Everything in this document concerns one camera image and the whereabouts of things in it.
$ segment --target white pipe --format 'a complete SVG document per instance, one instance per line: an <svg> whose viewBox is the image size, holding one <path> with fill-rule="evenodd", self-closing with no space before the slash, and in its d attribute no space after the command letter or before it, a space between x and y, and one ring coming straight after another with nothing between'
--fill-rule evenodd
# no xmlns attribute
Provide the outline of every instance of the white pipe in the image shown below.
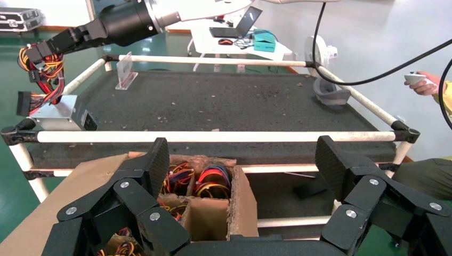
<svg viewBox="0 0 452 256"><path fill-rule="evenodd" d="M240 165L244 173L318 172L315 164Z"/></svg>
<svg viewBox="0 0 452 256"><path fill-rule="evenodd" d="M320 66L319 69L322 72L322 74L325 74L332 80L336 80L338 82L343 82L336 75L334 75L333 73L328 71L326 68ZM377 104L373 103L371 100L367 99L364 95L362 95L360 92L355 90L353 87L345 86L345 85L338 85L338 86L344 90L349 90L351 92L352 97L354 97L359 103L361 103L364 107L369 109L372 113L374 113L376 116L378 116L381 120L383 120L388 125L392 125L392 123L397 121L397 119L395 117L388 114L381 107L379 107Z"/></svg>
<svg viewBox="0 0 452 256"><path fill-rule="evenodd" d="M401 164L412 145L413 145L412 143L409 143L407 141L402 141L400 143L400 145L397 147L397 149L395 150L395 158L392 163L393 164Z"/></svg>
<svg viewBox="0 0 452 256"><path fill-rule="evenodd" d="M30 171L33 167L33 160L30 157L30 153L28 153L27 148L24 144L19 143L14 146L10 146L10 150L13 153L13 156L17 163L19 164L22 171Z"/></svg>
<svg viewBox="0 0 452 256"><path fill-rule="evenodd" d="M299 176L299 177L305 177L305 178L311 178L311 179L315 179L316 178L315 176L301 174L301 173L295 173L295 172L285 172L285 174L290 174L290 175Z"/></svg>
<svg viewBox="0 0 452 256"><path fill-rule="evenodd" d="M84 81L86 81L91 75L93 75L96 70L102 67L105 64L105 60L99 59L94 64L92 64L89 68L83 71L80 75L78 75L72 82L67 84L64 87L63 94L71 94L75 89L77 89Z"/></svg>
<svg viewBox="0 0 452 256"><path fill-rule="evenodd" d="M72 173L72 170L69 171L54 171L53 175L55 177L67 177Z"/></svg>
<svg viewBox="0 0 452 256"><path fill-rule="evenodd" d="M132 61L164 62L164 63L199 63L199 64L225 64L225 65L259 65L259 66L285 66L305 67L304 61L274 61L274 60L247 60L247 59L221 59L221 58L195 58L170 56L143 56L132 55Z"/></svg>
<svg viewBox="0 0 452 256"><path fill-rule="evenodd" d="M191 38L190 43L187 45L187 54L190 54L190 47L193 44L193 38Z"/></svg>
<svg viewBox="0 0 452 256"><path fill-rule="evenodd" d="M312 236L312 237L305 237L305 238L294 238L294 239L284 239L287 241L303 241L303 240L320 240L320 236Z"/></svg>
<svg viewBox="0 0 452 256"><path fill-rule="evenodd" d="M316 142L328 135L334 141L394 141L393 132L185 132L185 131L39 131L41 143L154 142Z"/></svg>
<svg viewBox="0 0 452 256"><path fill-rule="evenodd" d="M331 216L301 217L301 218L279 218L257 220L258 228L292 227L325 225Z"/></svg>
<svg viewBox="0 0 452 256"><path fill-rule="evenodd" d="M49 196L49 191L45 187L45 184L44 184L44 181L42 178L36 178L34 180L29 180L28 183L30 183L31 188L33 189L36 196L38 197L38 200L41 203Z"/></svg>
<svg viewBox="0 0 452 256"><path fill-rule="evenodd" d="M204 58L205 55L206 55L205 53L202 53L200 58ZM193 67L193 72L196 72L196 69L198 69L198 66L199 66L199 63L196 63L195 66Z"/></svg>
<svg viewBox="0 0 452 256"><path fill-rule="evenodd" d="M40 171L40 172L53 172L55 177L67 177L74 169L42 169L42 168L32 168L30 171Z"/></svg>
<svg viewBox="0 0 452 256"><path fill-rule="evenodd" d="M337 208L339 208L339 206L341 206L341 205L342 205L341 202L339 202L338 200L334 199L334 201L333 201L333 210L331 212L331 215L333 215L334 212L337 210Z"/></svg>

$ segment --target clear acrylic stand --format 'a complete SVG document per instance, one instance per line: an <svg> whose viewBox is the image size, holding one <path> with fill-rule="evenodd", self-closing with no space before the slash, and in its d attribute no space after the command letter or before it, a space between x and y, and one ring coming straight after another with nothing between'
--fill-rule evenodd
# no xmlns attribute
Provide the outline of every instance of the clear acrylic stand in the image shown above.
<svg viewBox="0 0 452 256"><path fill-rule="evenodd" d="M135 80L138 72L132 71L132 65L132 52L129 52L126 57L124 57L121 61L118 62L118 64L116 64L116 68L118 69L119 83L118 85L116 85L115 89L127 90Z"/></svg>

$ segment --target remote controller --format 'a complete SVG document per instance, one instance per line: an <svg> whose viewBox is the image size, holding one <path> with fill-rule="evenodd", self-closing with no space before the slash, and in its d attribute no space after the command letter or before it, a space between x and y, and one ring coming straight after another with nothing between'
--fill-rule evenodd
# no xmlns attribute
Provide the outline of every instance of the remote controller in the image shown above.
<svg viewBox="0 0 452 256"><path fill-rule="evenodd" d="M426 80L428 84L433 84L432 81L427 79L427 76L416 74L415 72L411 72L410 74L405 75L405 80L408 81L410 85L414 85L423 80Z"/></svg>

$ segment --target white desk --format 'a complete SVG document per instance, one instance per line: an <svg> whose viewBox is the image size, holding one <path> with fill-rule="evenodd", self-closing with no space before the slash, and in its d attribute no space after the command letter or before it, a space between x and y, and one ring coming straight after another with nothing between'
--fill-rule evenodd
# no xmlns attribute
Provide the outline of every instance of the white desk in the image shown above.
<svg viewBox="0 0 452 256"><path fill-rule="evenodd" d="M253 47L248 47L246 49L240 49L236 45L219 45L218 40L220 38L213 37L209 31L210 27L228 27L224 23L214 22L213 20L195 20L190 23L190 31L192 40L187 47L187 51L190 52L190 46L192 43L195 45L195 49L198 53L201 53L201 57L206 54L215 54L216 58L220 57L220 54L238 54L241 59L245 58L245 54L253 54L257 56L264 57L270 60L283 60L284 55L292 54L292 51L279 42L276 42L275 52L262 52L255 51ZM193 71L196 71L198 64L195 65ZM214 71L219 71L220 66L216 65ZM237 72L245 72L245 66L239 66Z"/></svg>

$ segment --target white pipe frame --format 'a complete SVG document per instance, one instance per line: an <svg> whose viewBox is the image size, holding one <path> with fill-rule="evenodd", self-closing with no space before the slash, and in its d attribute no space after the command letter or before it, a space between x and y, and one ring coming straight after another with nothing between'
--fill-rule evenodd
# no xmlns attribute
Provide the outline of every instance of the white pipe frame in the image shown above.
<svg viewBox="0 0 452 256"><path fill-rule="evenodd" d="M220 59L220 58L193 58L193 57L159 57L133 55L132 61L165 62L165 63L201 63L201 64L224 64L224 65L260 65L260 66L284 66L284 67L306 67L304 61L272 61L272 60L247 60L247 59ZM104 66L106 71L111 71L111 64L104 59L99 59L84 72L77 76L65 89L64 94L70 94L86 81L100 67ZM320 70L331 79L342 82L337 76L320 67ZM351 86L340 86L349 90L353 98L369 109L388 125L397 119L385 112L382 108L367 99ZM157 137L166 137L168 142L315 142L321 135L329 135L334 141L394 141L394 132L141 132L141 131L40 131L39 142L154 142ZM402 142L397 148L394 158L395 164L400 164L406 153L413 144ZM16 161L22 171L33 171L33 160L23 144L10 146ZM243 166L246 173L272 173L272 172L315 172L318 171L314 164L289 164L289 165L250 165ZM55 176L68 176L71 169L49 170ZM42 179L30 180L30 185L36 193L40 202L48 195ZM303 226L325 224L329 216L266 219L259 220L259 227Z"/></svg>

